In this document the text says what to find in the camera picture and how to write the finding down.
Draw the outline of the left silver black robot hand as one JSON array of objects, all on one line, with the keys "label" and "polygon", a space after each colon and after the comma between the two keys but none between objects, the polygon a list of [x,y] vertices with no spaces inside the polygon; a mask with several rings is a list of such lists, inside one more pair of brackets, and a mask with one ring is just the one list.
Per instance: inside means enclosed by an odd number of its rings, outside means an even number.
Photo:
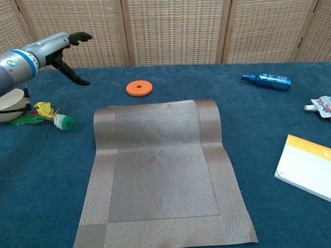
[{"label": "left silver black robot hand", "polygon": [[75,84],[87,86],[90,82],[78,76],[74,70],[63,61],[63,50],[70,48],[72,45],[77,46],[79,42],[88,42],[92,38],[92,35],[86,32],[73,34],[60,32],[34,42],[27,50],[36,57],[39,68],[52,66]]}]

